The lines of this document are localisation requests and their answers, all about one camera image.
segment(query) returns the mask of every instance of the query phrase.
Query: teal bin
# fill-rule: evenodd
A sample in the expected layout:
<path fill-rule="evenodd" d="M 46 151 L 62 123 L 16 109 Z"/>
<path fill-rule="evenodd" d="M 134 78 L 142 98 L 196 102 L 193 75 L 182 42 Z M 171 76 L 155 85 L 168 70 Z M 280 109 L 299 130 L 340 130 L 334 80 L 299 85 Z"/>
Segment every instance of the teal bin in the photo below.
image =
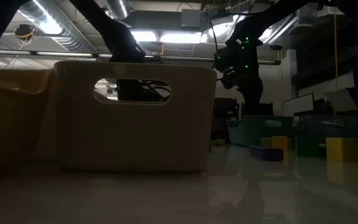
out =
<path fill-rule="evenodd" d="M 227 121 L 227 126 L 232 144 L 259 146 L 260 138 L 292 138 L 292 123 L 293 117 L 243 116 L 241 121 Z"/>

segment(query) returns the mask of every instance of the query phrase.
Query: ceiling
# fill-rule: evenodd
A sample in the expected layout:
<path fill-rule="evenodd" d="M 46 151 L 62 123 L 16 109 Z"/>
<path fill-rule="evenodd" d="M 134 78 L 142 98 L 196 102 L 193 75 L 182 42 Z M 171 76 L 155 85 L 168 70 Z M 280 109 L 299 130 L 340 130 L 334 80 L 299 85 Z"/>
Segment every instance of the ceiling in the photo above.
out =
<path fill-rule="evenodd" d="M 99 54 L 108 54 L 109 50 L 103 42 L 99 32 L 81 15 L 76 11 L 75 7 L 69 0 L 52 0 L 64 13 L 65 16 L 72 22 L 72 24 L 81 32 L 85 39 L 93 46 L 95 52 Z M 106 0 L 95 0 L 100 7 L 106 7 Z M 182 9 L 197 9 L 201 12 L 212 11 L 216 9 L 231 6 L 231 10 L 243 12 L 245 4 L 238 4 L 242 1 L 230 0 L 190 0 L 188 3 L 180 3 L 177 0 L 164 0 L 164 2 L 148 0 L 148 1 L 128 1 L 131 7 L 129 19 L 124 19 L 125 22 L 129 21 L 136 29 L 149 29 L 152 26 L 154 30 L 161 32 L 162 30 L 181 30 L 180 18 Z M 252 10 L 263 11 L 268 8 L 272 1 L 254 1 Z M 201 26 L 198 30 L 192 32 L 202 32 L 208 30 L 205 23 L 208 19 L 201 17 Z M 41 30 L 37 30 L 35 37 L 29 45 L 22 46 L 18 42 L 18 38 L 13 35 L 13 32 L 18 28 L 19 24 L 32 23 L 19 13 L 16 13 L 11 23 L 8 25 L 5 35 L 0 39 L 0 49 L 6 50 L 29 50 L 29 51 L 48 51 L 48 52 L 67 52 L 67 50 L 60 44 L 56 43 L 53 39 L 43 37 L 45 34 Z M 150 54 L 150 49 L 156 48 L 151 46 L 150 43 L 140 43 L 145 51 Z M 224 38 L 220 40 L 218 47 L 224 47 Z M 175 44 L 175 43 L 162 43 L 162 50 L 159 54 L 173 55 L 173 56 L 186 56 L 186 57 L 213 57 L 215 53 L 215 45 L 213 42 L 200 43 L 200 44 Z M 259 59 L 276 60 L 277 52 L 270 49 L 268 45 L 263 45 L 258 48 Z M 0 68 L 15 68 L 15 69 L 46 69 L 52 68 L 53 64 L 60 60 L 73 59 L 70 57 L 23 57 L 15 55 L 0 55 Z"/>

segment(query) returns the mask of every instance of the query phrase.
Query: floor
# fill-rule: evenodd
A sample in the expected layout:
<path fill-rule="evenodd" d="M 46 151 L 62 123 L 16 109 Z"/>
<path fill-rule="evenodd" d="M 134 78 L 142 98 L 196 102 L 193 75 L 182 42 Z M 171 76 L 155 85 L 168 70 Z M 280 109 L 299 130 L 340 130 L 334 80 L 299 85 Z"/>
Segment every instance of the floor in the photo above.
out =
<path fill-rule="evenodd" d="M 358 164 L 259 161 L 213 147 L 195 175 L 61 172 L 0 177 L 0 223 L 358 223 Z"/>

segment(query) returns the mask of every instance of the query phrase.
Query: handle cutout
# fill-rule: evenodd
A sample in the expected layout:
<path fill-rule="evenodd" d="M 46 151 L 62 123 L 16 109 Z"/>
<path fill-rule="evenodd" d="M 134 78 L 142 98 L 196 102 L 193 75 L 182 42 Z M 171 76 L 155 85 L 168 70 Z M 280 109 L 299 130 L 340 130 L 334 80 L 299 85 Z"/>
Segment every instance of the handle cutout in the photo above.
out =
<path fill-rule="evenodd" d="M 171 88 L 160 80 L 103 78 L 96 82 L 93 95 L 101 103 L 164 104 Z"/>
<path fill-rule="evenodd" d="M 266 127 L 273 127 L 273 128 L 281 127 L 282 125 L 281 121 L 265 121 L 264 124 Z"/>

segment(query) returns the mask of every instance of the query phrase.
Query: ventilation duct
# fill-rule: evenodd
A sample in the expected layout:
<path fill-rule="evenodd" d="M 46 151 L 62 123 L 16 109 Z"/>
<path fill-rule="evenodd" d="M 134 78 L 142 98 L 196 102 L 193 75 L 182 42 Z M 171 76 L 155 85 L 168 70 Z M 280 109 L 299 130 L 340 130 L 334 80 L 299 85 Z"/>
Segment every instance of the ventilation duct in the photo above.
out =
<path fill-rule="evenodd" d="M 52 0 L 29 1 L 18 12 L 42 32 L 62 35 L 52 39 L 65 49 L 71 52 L 95 52 L 94 47 Z"/>
<path fill-rule="evenodd" d="M 106 0 L 113 19 L 125 19 L 129 15 L 129 5 L 126 0 Z"/>

